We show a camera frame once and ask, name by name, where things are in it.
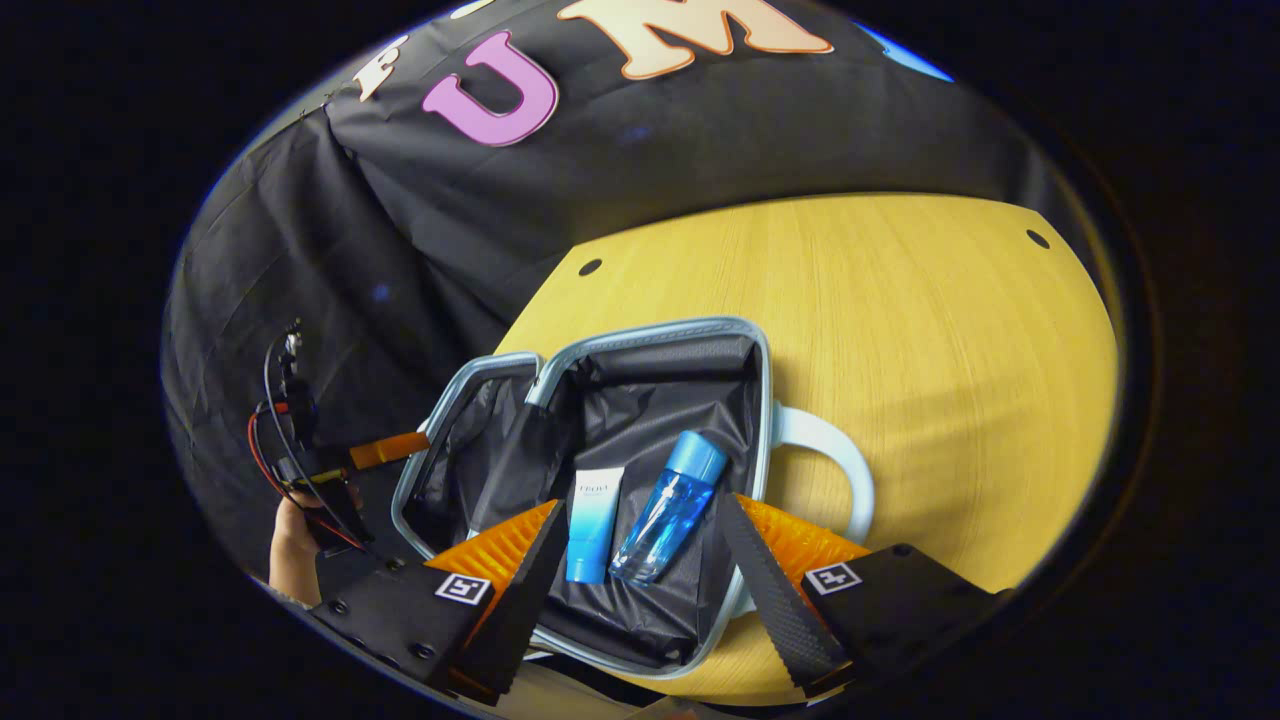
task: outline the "red wire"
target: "red wire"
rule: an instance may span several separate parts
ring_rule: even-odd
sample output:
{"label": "red wire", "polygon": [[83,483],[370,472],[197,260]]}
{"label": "red wire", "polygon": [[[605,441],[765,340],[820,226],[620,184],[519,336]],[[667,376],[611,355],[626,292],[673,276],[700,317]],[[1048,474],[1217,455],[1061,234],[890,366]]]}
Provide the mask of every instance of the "red wire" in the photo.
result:
{"label": "red wire", "polygon": [[[253,455],[253,461],[257,462],[257,469],[262,471],[262,477],[266,478],[266,482],[271,483],[271,487],[275,488],[275,492],[280,493],[280,497],[288,497],[288,492],[285,492],[285,489],[283,487],[280,487],[280,483],[275,482],[275,478],[271,477],[271,473],[266,469],[266,462],[262,461],[262,454],[259,452],[259,450],[257,450],[257,442],[255,442],[255,439],[253,439],[253,434],[255,434],[253,430],[256,428],[257,428],[257,413],[253,413],[252,415],[248,416],[248,451]],[[347,536],[342,530],[334,528],[333,525],[330,525],[326,521],[324,521],[324,519],[321,519],[321,518],[311,518],[311,519],[315,520],[316,523],[319,523],[321,527],[324,527],[330,533],[333,533],[333,534],[338,536],[339,538],[349,542],[352,544],[352,547],[364,550],[364,546],[361,546],[358,542],[353,541],[349,536]]]}

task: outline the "black fabric lining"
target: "black fabric lining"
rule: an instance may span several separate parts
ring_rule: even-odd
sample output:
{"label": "black fabric lining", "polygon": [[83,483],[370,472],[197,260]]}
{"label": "black fabric lining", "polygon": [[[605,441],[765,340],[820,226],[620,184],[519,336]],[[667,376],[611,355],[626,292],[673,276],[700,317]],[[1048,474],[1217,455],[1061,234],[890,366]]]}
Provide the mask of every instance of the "black fabric lining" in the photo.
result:
{"label": "black fabric lining", "polygon": [[[462,514],[477,530],[549,498],[570,500],[572,514],[576,470],[625,468],[612,551],[644,510],[680,432],[701,433],[730,462],[705,516],[659,580],[648,588],[612,577],[602,584],[567,583],[562,559],[540,619],[604,655],[653,669],[684,665],[708,639],[732,577],[714,519],[723,493],[745,492],[755,482],[762,363],[760,348],[737,336],[600,352],[561,375],[547,407],[497,405],[484,388],[508,380],[474,380],[476,389],[448,411],[444,439],[424,464],[406,518],[442,551],[465,539]],[[467,424],[468,414],[484,421]],[[451,457],[456,445],[483,457]],[[484,491],[475,502],[439,493],[479,484]],[[436,495],[425,492],[429,487]]]}

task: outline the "orange handle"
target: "orange handle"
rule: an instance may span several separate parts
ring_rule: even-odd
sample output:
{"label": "orange handle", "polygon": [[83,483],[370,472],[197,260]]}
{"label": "orange handle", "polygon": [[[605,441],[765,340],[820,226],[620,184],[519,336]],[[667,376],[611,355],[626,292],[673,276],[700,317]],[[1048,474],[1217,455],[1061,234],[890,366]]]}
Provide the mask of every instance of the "orange handle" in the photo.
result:
{"label": "orange handle", "polygon": [[402,436],[383,438],[369,445],[361,445],[360,447],[352,447],[348,452],[351,454],[351,460],[355,462],[356,469],[364,470],[366,468],[372,468],[374,465],[381,465],[383,462],[408,457],[410,455],[429,447],[431,447],[431,443],[426,439],[425,433],[404,433]]}

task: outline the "black cloth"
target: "black cloth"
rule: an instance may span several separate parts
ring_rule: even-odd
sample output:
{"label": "black cloth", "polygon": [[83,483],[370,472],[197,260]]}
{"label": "black cloth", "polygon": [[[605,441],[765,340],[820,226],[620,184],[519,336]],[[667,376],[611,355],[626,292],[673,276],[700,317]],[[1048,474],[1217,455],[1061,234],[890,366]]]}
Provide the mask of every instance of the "black cloth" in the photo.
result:
{"label": "black cloth", "polygon": [[[778,0],[835,51],[756,51],[731,22],[732,54],[694,46],[691,65],[636,82],[595,26],[556,18],[568,4],[517,0],[411,29],[372,97],[332,78],[332,100],[238,159],[195,219],[161,328],[170,434],[246,569],[265,577],[278,498],[244,425],[262,354],[296,316],[320,437],[357,443],[421,423],[570,247],[644,223],[826,192],[955,193],[1038,210],[1092,268],[1085,220],[1024,135],[963,85],[893,63],[847,17]],[[463,63],[499,29],[550,73],[559,104],[494,149],[420,105],[456,73],[493,111],[513,108],[506,79]],[[372,477],[394,483],[396,470]],[[366,523],[404,551],[384,507]]]}

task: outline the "white suitcase handle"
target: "white suitcase handle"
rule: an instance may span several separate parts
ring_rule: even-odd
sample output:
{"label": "white suitcase handle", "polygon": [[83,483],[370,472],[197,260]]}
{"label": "white suitcase handle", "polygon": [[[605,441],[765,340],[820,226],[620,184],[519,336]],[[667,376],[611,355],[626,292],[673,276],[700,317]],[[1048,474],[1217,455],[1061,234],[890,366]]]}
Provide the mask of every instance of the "white suitcase handle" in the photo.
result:
{"label": "white suitcase handle", "polygon": [[[836,461],[840,469],[849,478],[849,488],[854,493],[852,510],[849,512],[849,527],[845,537],[858,544],[864,544],[867,533],[872,528],[872,515],[876,510],[876,486],[872,483],[872,471],[867,466],[867,460],[858,451],[858,446],[836,425],[822,418],[796,410],[783,407],[781,404],[773,405],[773,447],[782,445],[795,445],[815,450]],[[755,601],[751,594],[742,589],[739,596],[737,609],[733,618],[745,615],[755,610]]]}

